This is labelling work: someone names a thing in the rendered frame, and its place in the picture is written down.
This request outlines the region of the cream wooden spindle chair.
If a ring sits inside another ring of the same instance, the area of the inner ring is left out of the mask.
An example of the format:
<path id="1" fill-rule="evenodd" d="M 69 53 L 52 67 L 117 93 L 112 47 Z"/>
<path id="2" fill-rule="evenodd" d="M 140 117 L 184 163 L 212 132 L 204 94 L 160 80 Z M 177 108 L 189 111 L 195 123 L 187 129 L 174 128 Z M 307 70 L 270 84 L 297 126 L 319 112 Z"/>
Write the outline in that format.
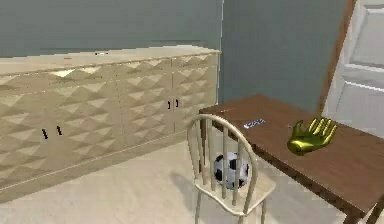
<path id="1" fill-rule="evenodd" d="M 245 218 L 256 208 L 261 209 L 260 221 L 264 222 L 266 201 L 275 190 L 276 183 L 258 170 L 256 155 L 241 131 L 220 116 L 199 114 L 187 126 L 187 143 L 197 196 L 207 196 L 215 201 L 223 210 L 238 218 L 237 224 L 244 224 Z M 222 185 L 214 175 L 214 160 L 220 154 L 224 156 L 223 171 L 227 171 L 229 152 L 237 154 L 233 190 L 226 188 L 227 174 L 224 174 Z M 248 181 L 239 188 L 239 170 L 243 159 L 249 164 Z"/>

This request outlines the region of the black and white soccer ball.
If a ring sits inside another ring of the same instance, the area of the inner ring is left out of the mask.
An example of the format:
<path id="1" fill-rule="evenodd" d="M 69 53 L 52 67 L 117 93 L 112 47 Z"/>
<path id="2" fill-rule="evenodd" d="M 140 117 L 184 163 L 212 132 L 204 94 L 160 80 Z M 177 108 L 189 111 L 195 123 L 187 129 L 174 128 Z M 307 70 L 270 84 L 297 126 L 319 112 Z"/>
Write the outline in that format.
<path id="1" fill-rule="evenodd" d="M 237 165 L 237 154 L 235 152 L 229 152 L 227 154 L 227 171 L 223 171 L 224 165 L 224 156 L 220 154 L 214 160 L 214 175 L 216 181 L 222 185 L 224 174 L 227 174 L 226 177 L 226 188 L 233 190 L 235 187 L 235 174 L 236 174 L 236 165 Z M 241 161 L 240 170 L 239 170 L 239 184 L 238 187 L 243 187 L 248 181 L 249 173 L 249 164 L 248 161 L 243 159 Z"/>

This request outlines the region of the beige patterned sideboard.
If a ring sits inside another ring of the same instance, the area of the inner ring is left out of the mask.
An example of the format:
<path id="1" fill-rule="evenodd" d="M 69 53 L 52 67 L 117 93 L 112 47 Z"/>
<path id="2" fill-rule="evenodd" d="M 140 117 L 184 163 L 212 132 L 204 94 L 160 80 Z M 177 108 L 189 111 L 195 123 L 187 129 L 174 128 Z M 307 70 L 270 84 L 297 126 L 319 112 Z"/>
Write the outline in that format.
<path id="1" fill-rule="evenodd" d="M 179 143 L 217 102 L 216 49 L 0 58 L 0 204 Z"/>

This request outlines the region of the golden hand statue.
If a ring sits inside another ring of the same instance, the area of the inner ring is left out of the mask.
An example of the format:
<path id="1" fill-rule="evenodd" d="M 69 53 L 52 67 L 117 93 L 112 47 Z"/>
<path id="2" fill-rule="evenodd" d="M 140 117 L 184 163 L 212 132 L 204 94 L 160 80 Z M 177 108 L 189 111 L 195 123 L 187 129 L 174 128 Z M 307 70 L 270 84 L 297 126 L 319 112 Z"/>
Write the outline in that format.
<path id="1" fill-rule="evenodd" d="M 302 120 L 292 128 L 292 134 L 287 141 L 287 148 L 295 155 L 303 156 L 329 145 L 337 130 L 337 125 L 331 119 L 314 118 L 305 130 L 302 130 Z"/>

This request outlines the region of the brown wooden table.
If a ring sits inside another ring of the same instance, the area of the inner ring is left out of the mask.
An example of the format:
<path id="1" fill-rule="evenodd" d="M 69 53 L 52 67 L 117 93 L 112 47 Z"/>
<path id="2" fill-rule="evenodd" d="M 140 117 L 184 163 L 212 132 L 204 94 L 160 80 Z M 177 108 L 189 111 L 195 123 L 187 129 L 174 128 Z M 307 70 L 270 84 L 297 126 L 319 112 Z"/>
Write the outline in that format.
<path id="1" fill-rule="evenodd" d="M 310 123 L 314 114 L 290 104 L 253 95 L 205 107 L 236 126 L 254 153 L 342 211 L 343 224 L 379 224 L 384 210 L 384 139 L 339 124 L 331 144 L 304 156 L 287 148 L 292 127 L 299 120 Z M 264 119 L 246 129 L 244 124 Z"/>

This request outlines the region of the white panelled room door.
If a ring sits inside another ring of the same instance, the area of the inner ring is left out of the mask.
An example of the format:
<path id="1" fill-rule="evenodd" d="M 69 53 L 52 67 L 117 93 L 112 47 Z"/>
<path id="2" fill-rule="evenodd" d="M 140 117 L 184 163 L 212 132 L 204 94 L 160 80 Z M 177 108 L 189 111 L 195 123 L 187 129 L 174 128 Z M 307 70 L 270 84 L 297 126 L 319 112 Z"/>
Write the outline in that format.
<path id="1" fill-rule="evenodd" d="M 384 0 L 356 0 L 322 115 L 384 139 Z"/>

